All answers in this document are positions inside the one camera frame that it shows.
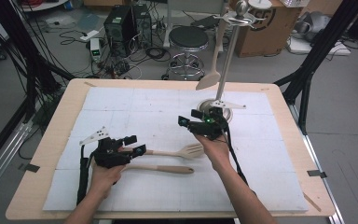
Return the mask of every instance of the power strip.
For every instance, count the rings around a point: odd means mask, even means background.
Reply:
[[[100,32],[93,30],[93,31],[90,31],[86,36],[81,36],[80,39],[86,41],[86,40],[92,38],[93,36],[97,35],[98,33],[100,33]]]

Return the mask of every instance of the metal pole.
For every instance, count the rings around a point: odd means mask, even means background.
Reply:
[[[232,55],[234,54],[235,44],[237,43],[237,39],[238,39],[238,29],[239,29],[238,26],[234,26],[232,29],[232,36],[231,36],[231,40],[230,40],[229,46],[228,46],[227,57],[226,57],[224,65],[223,65],[223,75],[220,78],[219,89],[217,90],[217,94],[216,94],[216,100],[222,99],[222,94],[223,94],[223,90],[225,88],[226,79],[227,79],[228,68],[229,68],[229,65],[231,64],[231,58],[232,58]]]

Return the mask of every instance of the black frame bar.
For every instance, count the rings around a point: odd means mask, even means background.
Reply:
[[[290,82],[286,90],[282,93],[284,100],[289,105],[294,105],[297,96],[301,93],[298,126],[303,134],[307,134],[306,119],[312,77],[357,14],[358,0],[343,0],[300,67],[289,76],[274,82],[274,84],[278,86]]]

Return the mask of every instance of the round stool seat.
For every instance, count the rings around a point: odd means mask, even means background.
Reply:
[[[208,36],[195,26],[181,26],[170,31],[170,44],[186,51],[200,51],[208,47]]]

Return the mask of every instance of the cardboard box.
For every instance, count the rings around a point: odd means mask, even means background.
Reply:
[[[85,6],[91,7],[112,7],[115,5],[130,5],[131,0],[84,0]]]
[[[257,18],[266,18],[251,27],[241,27],[235,52],[238,56],[274,55],[281,52],[291,34],[302,7],[285,7],[279,0],[270,0],[267,10],[252,9]]]
[[[301,14],[305,12],[320,11],[326,16],[333,16],[342,0],[310,0]]]

